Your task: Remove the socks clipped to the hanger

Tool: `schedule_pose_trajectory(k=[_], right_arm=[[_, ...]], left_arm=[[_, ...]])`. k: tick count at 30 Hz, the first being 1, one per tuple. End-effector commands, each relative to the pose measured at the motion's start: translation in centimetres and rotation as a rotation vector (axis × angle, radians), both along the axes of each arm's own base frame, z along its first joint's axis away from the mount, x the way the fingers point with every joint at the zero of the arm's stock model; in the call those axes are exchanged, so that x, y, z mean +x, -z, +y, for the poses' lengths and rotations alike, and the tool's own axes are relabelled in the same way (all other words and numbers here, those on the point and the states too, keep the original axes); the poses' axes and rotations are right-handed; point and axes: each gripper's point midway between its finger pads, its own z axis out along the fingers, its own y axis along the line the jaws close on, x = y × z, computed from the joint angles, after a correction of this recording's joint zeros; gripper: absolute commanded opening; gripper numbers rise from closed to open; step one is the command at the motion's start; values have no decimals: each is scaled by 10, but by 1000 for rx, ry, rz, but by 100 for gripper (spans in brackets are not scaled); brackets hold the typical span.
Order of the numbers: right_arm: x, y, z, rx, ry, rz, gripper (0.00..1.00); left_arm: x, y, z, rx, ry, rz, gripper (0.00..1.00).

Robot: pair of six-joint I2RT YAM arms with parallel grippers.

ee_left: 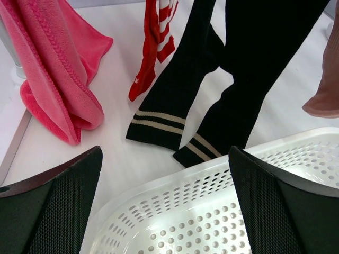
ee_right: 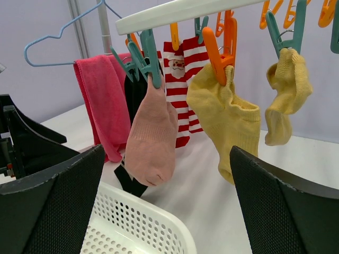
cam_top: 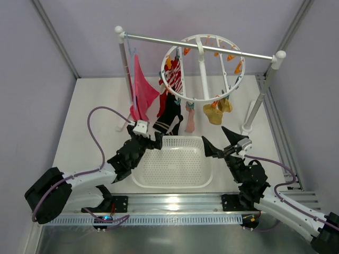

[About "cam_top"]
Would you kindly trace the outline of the yellow sock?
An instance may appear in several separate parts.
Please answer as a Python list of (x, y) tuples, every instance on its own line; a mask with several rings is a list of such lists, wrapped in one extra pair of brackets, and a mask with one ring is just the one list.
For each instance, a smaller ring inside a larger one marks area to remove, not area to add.
[(217, 106), (218, 106), (218, 110), (220, 110), (221, 112), (228, 112), (229, 113), (233, 110), (233, 106), (232, 106), (231, 102), (226, 97), (220, 99), (217, 103)]
[(216, 107), (213, 107), (212, 104), (204, 105), (203, 112), (211, 124), (213, 125), (222, 124), (223, 112), (218, 110)]

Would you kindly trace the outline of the pink sock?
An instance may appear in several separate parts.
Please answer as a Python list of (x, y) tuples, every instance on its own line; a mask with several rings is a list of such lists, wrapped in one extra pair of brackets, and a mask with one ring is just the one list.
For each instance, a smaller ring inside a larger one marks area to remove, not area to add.
[(188, 119), (187, 119), (185, 131), (187, 133), (193, 133), (195, 130), (195, 122), (194, 122), (195, 110), (187, 106), (186, 111), (188, 112)]

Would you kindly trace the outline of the teal clothes peg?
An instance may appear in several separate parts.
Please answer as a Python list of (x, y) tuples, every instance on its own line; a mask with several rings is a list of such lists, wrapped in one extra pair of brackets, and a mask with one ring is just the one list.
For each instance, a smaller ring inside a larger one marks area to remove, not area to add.
[(178, 106), (178, 107), (180, 107), (181, 106), (181, 98), (174, 98), (173, 99), (173, 103), (176, 105), (176, 106)]

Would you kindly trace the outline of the white round clip hanger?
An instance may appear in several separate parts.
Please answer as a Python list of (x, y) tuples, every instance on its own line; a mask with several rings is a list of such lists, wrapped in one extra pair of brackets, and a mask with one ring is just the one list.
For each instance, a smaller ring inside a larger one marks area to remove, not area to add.
[[(240, 48), (226, 38), (211, 34), (197, 34), (187, 37), (181, 41), (174, 40), (159, 40), (159, 43), (170, 45), (162, 61), (162, 70), (160, 78), (163, 81), (165, 88), (180, 99), (185, 99), (190, 102), (206, 102), (211, 103), (216, 98), (224, 98), (235, 91), (241, 83), (245, 73), (245, 55), (240, 51)], [(213, 48), (211, 52), (220, 60), (222, 81), (224, 89), (220, 95), (210, 96), (209, 84), (207, 78), (207, 70), (204, 54)], [(198, 50), (198, 64), (202, 85), (202, 98), (189, 97), (186, 92), (184, 62), (183, 57), (191, 50)], [(235, 83), (229, 84), (227, 80), (227, 72), (225, 69), (225, 60), (232, 60), (239, 57), (239, 63), (236, 66), (234, 74), (238, 77)]]

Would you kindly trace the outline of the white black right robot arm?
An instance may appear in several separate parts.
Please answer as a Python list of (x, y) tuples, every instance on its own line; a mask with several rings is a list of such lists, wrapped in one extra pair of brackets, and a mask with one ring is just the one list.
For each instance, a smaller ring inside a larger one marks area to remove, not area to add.
[(298, 232), (317, 253), (338, 253), (338, 215), (324, 214), (308, 208), (278, 189), (284, 183), (272, 187), (262, 162), (270, 162), (285, 170), (284, 164), (256, 156), (250, 156), (252, 141), (247, 135), (222, 128), (229, 146), (218, 149), (206, 137), (202, 137), (206, 157), (223, 159), (235, 183), (239, 184), (238, 202), (247, 210), (259, 210)]

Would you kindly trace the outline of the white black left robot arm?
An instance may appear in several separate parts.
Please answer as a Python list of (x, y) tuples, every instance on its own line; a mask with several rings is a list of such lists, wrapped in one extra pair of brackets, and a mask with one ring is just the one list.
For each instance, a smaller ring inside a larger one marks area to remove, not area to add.
[(32, 221), (46, 224), (69, 210), (104, 212), (112, 203), (106, 185), (129, 177), (146, 150), (163, 146), (164, 135), (160, 132), (155, 132), (152, 140), (142, 124), (129, 125), (127, 130), (130, 139), (97, 169), (74, 173), (64, 173), (58, 167), (48, 169), (24, 194)]

